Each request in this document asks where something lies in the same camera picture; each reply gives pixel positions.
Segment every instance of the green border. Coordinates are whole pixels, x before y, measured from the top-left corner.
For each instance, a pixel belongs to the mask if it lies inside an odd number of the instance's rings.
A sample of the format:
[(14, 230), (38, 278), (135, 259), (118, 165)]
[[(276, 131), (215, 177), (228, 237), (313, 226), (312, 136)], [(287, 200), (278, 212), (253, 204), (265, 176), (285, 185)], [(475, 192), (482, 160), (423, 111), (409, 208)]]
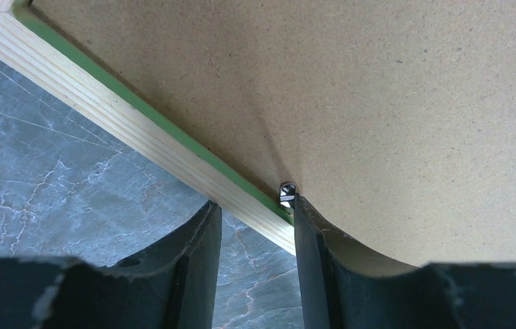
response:
[(111, 74), (106, 72), (98, 64), (92, 61), (87, 55), (82, 53), (78, 48), (72, 45), (64, 37), (59, 35), (54, 29), (35, 17), (28, 9), (29, 1), (18, 0), (12, 6), (12, 14), (20, 23), (26, 26), (27, 29), (35, 33), (44, 41), (49, 43), (52, 47), (57, 49), (60, 53), (82, 67), (96, 80), (100, 81), (112, 92), (116, 93), (130, 105), (132, 105), (139, 112), (143, 113), (149, 120), (153, 121), (158, 127), (163, 129), (175, 140), (185, 146), (187, 149), (198, 155), (201, 159), (206, 161), (210, 166), (222, 173), (225, 177), (241, 187), (246, 193), (255, 197), (261, 204), (272, 210), (276, 215), (283, 220), (294, 225), (294, 220), (287, 212), (278, 207), (277, 203), (258, 190), (252, 183), (248, 182), (239, 173), (235, 172), (224, 161), (211, 153), (203, 145), (191, 138), (187, 133), (178, 128), (175, 124), (170, 122), (167, 118), (162, 116), (159, 112), (153, 109), (147, 102), (143, 101), (139, 96), (133, 93), (124, 84), (118, 81)]

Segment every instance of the cardboard surface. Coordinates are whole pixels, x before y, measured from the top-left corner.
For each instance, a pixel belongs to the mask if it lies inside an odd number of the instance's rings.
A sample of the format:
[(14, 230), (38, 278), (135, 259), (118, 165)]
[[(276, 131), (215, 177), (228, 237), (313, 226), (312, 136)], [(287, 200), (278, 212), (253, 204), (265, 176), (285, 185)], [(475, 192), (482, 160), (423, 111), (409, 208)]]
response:
[(32, 5), (272, 196), (413, 265), (516, 260), (516, 1)]

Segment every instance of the wooden frame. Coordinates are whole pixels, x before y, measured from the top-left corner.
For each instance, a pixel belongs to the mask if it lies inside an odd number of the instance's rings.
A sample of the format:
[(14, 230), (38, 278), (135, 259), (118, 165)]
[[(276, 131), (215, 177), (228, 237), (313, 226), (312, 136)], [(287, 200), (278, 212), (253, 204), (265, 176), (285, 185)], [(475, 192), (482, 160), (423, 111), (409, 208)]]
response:
[(291, 217), (36, 18), (0, 0), (0, 60), (294, 254)]

